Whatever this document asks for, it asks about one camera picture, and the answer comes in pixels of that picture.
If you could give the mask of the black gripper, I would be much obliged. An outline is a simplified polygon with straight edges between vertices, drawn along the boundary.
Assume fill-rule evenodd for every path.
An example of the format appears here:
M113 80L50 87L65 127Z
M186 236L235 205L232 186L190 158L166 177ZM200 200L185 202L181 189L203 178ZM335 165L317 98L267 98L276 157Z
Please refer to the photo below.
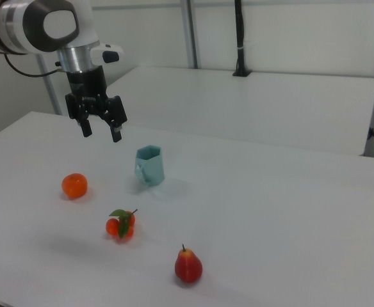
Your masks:
M75 119L85 138L92 135L88 117L96 115L110 127L114 143L122 139L122 125L127 121L119 96L109 97L103 67L86 72L67 73L71 93L65 96L69 117Z

